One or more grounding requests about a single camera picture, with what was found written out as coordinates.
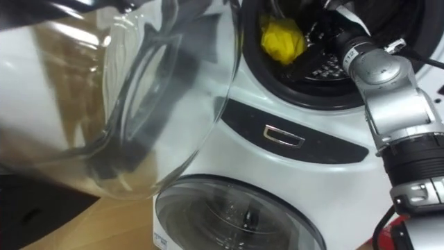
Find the robotic arm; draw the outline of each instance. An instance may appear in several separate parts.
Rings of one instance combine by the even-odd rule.
[[[444,249],[444,124],[418,87],[410,61],[388,52],[396,44],[388,51],[378,48],[363,22],[342,5],[326,10],[317,24],[325,50],[338,56],[359,89],[393,186],[393,207],[375,229],[374,248],[396,211],[408,217],[392,229],[397,250]]]

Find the silver robotic arm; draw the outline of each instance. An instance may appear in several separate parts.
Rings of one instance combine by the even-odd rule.
[[[394,208],[410,216],[392,230],[397,249],[444,249],[444,125],[439,114],[418,87],[408,59],[392,56],[366,37],[351,39],[340,50],[343,68],[364,100],[378,156],[393,185]]]

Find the chrome handle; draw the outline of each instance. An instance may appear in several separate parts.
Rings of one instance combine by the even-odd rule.
[[[269,131],[274,131],[276,133],[280,133],[281,135],[288,136],[289,138],[291,138],[293,140],[297,140],[298,143],[297,144],[292,144],[290,142],[285,142],[283,140],[279,140],[277,138],[274,138],[272,135],[269,134]],[[270,126],[270,125],[265,125],[264,137],[269,139],[269,140],[271,140],[271,141],[273,141],[273,142],[276,142],[278,144],[281,144],[281,145],[284,145],[284,146],[288,146],[288,147],[292,147],[292,148],[295,148],[295,149],[299,149],[304,144],[304,142],[305,142],[305,139],[300,137],[300,136],[297,136],[297,135],[294,135],[292,133],[283,131],[282,129],[278,129],[278,128],[275,128],[275,127]]]

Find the white appliance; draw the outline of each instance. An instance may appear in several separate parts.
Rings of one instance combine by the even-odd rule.
[[[444,40],[432,58],[444,60]],[[195,161],[154,198],[154,243],[162,250],[356,249],[391,205],[363,108],[290,104],[247,61],[242,56],[222,120]],[[444,114],[442,73],[424,66],[417,77]]]

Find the yellow cloth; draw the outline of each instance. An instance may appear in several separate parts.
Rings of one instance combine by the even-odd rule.
[[[292,19],[262,17],[261,45],[274,60],[288,65],[307,48],[304,34]]]

